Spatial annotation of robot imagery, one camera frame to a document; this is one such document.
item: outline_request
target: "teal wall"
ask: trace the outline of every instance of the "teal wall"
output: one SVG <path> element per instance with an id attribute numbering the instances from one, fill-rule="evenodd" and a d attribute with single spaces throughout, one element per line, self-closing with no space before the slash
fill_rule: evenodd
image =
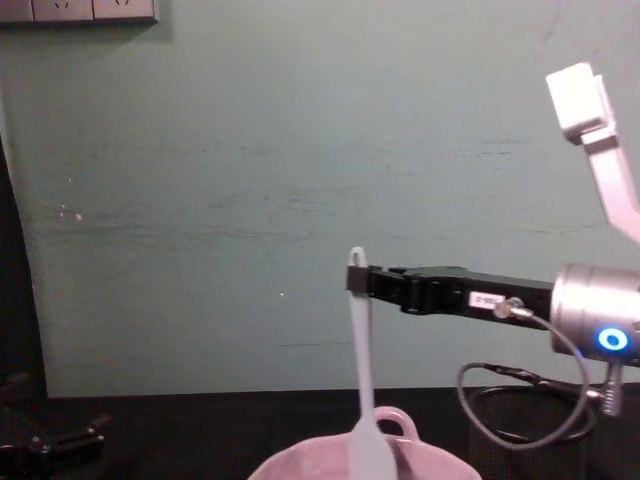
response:
<path id="1" fill-rule="evenodd" d="M 353 387 L 356 244 L 544 280 L 640 265 L 545 84 L 592 62 L 640 168 L 638 2 L 160 6 L 148 29 L 0 34 L 52 395 Z M 375 307 L 379 386 L 575 368 L 543 333 Z"/>

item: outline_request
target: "black mesh basket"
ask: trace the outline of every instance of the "black mesh basket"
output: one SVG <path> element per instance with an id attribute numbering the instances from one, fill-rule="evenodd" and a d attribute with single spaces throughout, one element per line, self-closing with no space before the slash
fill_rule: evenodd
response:
<path id="1" fill-rule="evenodd" d="M 470 395 L 478 418 L 501 438 L 528 443 L 553 432 L 571 414 L 575 398 L 534 387 L 493 387 Z M 483 480 L 583 480 L 587 443 L 595 427 L 590 408 L 555 443 L 524 452 L 499 447 L 473 424 L 469 432 L 470 464 Z"/>

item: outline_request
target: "gray cable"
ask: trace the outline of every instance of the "gray cable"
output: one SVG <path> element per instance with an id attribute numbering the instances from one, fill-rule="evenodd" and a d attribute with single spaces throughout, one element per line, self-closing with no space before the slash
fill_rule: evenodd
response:
<path id="1" fill-rule="evenodd" d="M 578 397 L 578 401 L 571 412 L 571 415 L 567 417 L 562 425 L 560 425 L 555 431 L 547 435 L 546 437 L 541 438 L 540 440 L 536 440 L 534 442 L 529 443 L 512 443 L 495 435 L 491 430 L 485 427 L 482 424 L 482 421 L 478 418 L 478 416 L 473 413 L 471 406 L 469 405 L 469 401 L 464 394 L 464 375 L 469 371 L 476 368 L 482 368 L 481 363 L 469 363 L 462 367 L 458 371 L 458 376 L 456 378 L 456 391 L 458 393 L 458 400 L 460 401 L 460 406 L 462 410 L 467 415 L 469 420 L 478 428 L 489 440 L 496 443 L 497 445 L 506 448 L 508 450 L 513 450 L 515 452 L 522 452 L 525 450 L 533 450 L 534 448 L 540 448 L 547 446 L 561 436 L 563 436 L 572 426 L 573 424 L 580 418 L 582 413 L 584 412 L 585 406 L 587 405 L 587 401 L 589 397 L 587 395 L 589 391 L 589 384 L 591 383 L 589 380 L 589 372 L 587 371 L 587 365 L 584 362 L 584 358 L 580 353 L 580 350 L 574 345 L 574 343 L 569 340 L 564 333 L 558 330 L 551 323 L 546 322 L 540 317 L 537 317 L 533 314 L 527 315 L 527 318 L 535 321 L 536 323 L 542 325 L 546 329 L 548 329 L 553 335 L 558 337 L 558 339 L 564 343 L 567 349 L 573 354 L 576 362 L 578 364 L 578 368 L 580 369 L 580 374 L 582 375 L 582 387 L 580 388 L 580 396 Z"/>

